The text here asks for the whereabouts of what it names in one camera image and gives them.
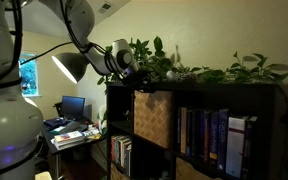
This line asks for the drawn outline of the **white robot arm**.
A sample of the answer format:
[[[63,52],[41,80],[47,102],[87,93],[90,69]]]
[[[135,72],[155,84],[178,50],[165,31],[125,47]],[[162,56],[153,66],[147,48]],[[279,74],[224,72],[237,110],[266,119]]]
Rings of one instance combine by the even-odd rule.
[[[113,74],[128,86],[142,83],[148,76],[126,40],[114,41],[107,51],[88,39],[95,17],[86,0],[0,0],[0,180],[35,180],[34,155],[43,115],[23,96],[19,64],[22,9],[32,1],[39,1],[65,24],[78,51],[56,55],[53,61],[75,82],[87,66],[102,76]]]

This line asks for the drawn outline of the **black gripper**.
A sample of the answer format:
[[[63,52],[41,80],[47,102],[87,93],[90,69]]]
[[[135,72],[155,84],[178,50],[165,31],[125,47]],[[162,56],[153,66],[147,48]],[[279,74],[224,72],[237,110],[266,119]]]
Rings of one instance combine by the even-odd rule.
[[[131,90],[137,90],[140,92],[153,92],[151,83],[151,71],[139,70],[137,72],[130,73],[121,80],[122,84]]]

